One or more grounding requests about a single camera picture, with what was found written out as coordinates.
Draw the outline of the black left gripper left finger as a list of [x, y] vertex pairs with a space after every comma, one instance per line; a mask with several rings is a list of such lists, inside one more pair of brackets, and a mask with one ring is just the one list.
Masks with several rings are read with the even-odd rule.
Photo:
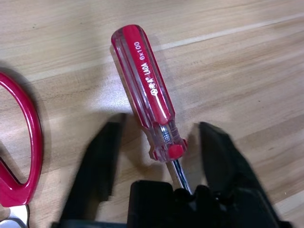
[[114, 185], [126, 115], [108, 119], [86, 148], [60, 217], [61, 223], [93, 220], [101, 202], [108, 201]]

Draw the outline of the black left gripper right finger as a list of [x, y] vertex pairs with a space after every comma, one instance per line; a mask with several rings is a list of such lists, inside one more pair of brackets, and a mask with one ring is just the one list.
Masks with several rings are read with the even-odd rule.
[[199, 123], [200, 151], [208, 183], [193, 224], [197, 228], [276, 228], [278, 216], [249, 163], [230, 136]]

